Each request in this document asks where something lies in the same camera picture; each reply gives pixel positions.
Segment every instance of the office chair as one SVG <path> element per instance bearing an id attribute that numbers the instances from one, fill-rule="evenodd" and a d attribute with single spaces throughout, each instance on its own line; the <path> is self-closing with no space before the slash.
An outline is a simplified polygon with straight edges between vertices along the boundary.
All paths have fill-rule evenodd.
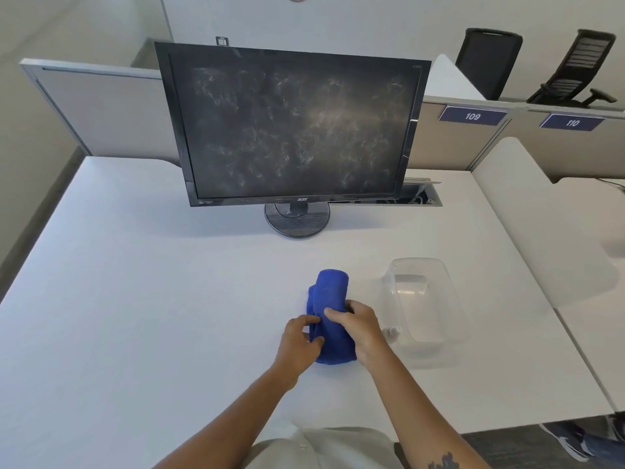
<path id="1" fill-rule="evenodd" d="M 612 33 L 578 30 L 577 38 L 556 73 L 546 84 L 541 84 L 527 103 L 582 108 L 588 108 L 595 100 L 613 104 L 616 99 L 598 89 L 590 89 L 592 95 L 585 101 L 576 101 L 574 97 L 597 75 L 615 40 L 616 36 Z"/>
<path id="2" fill-rule="evenodd" d="M 522 44 L 515 33 L 469 28 L 456 67 L 487 100 L 498 100 Z"/>

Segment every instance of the desk number sign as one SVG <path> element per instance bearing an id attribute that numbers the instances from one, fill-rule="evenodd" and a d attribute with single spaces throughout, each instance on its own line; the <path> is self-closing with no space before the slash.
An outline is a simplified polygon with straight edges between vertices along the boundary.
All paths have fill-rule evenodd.
<path id="1" fill-rule="evenodd" d="M 503 120 L 506 114 L 505 110 L 474 109 L 472 107 L 448 105 L 438 119 L 443 122 L 496 126 Z"/>
<path id="2" fill-rule="evenodd" d="M 602 117 L 584 117 L 578 115 L 549 114 L 541 123 L 541 128 L 557 130 L 592 131 L 603 122 Z"/>

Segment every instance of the floor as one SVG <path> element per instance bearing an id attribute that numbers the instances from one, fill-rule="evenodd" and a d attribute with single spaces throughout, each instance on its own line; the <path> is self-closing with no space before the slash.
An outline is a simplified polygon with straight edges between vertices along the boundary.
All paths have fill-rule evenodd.
<path id="1" fill-rule="evenodd" d="M 156 51 L 151 40 L 141 48 L 133 67 L 158 69 Z M 73 159 L 61 174 L 49 196 L 42 203 L 29 224 L 27 230 L 9 255 L 7 262 L 0 267 L 0 301 L 17 275 L 32 246 L 45 227 L 49 217 L 60 200 L 67 185 L 82 162 L 82 152 L 76 150 Z M 605 435 L 604 419 L 590 418 L 579 422 L 594 434 Z M 611 469 L 606 464 L 597 462 L 579 463 L 562 449 L 562 446 L 537 425 L 508 428 L 482 433 L 465 434 L 465 439 L 482 455 L 493 469 L 592 469 L 596 467 Z"/>

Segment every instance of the monitor base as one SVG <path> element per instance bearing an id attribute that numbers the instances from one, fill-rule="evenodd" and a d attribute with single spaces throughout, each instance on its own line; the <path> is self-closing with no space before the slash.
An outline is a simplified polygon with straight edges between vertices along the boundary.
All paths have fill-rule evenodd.
<path id="1" fill-rule="evenodd" d="M 265 218 L 279 234 L 305 239 L 321 232 L 330 220 L 328 203 L 265 204 Z"/>

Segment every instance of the plastic container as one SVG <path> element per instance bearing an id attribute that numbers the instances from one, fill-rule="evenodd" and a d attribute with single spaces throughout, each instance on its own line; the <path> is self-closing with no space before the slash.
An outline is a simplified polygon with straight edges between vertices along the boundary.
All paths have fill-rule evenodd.
<path id="1" fill-rule="evenodd" d="M 387 339 L 404 355 L 418 357 L 469 339 L 465 313 L 442 261 L 393 260 L 384 283 L 394 321 Z"/>

